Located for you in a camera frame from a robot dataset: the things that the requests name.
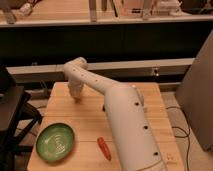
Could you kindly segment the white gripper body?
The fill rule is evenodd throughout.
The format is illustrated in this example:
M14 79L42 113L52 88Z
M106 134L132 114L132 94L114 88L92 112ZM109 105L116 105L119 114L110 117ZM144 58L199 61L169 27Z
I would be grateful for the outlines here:
M84 84L80 81L76 81L76 80L68 81L69 93L74 99L81 98L81 92L83 90L83 87L84 87Z

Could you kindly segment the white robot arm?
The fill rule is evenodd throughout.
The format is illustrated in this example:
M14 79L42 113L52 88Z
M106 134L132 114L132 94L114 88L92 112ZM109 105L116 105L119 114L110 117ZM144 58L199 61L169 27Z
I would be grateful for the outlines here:
M64 64L73 98L84 85L104 95L104 108L122 171L168 171L144 112L144 99L135 86L87 70L83 57Z

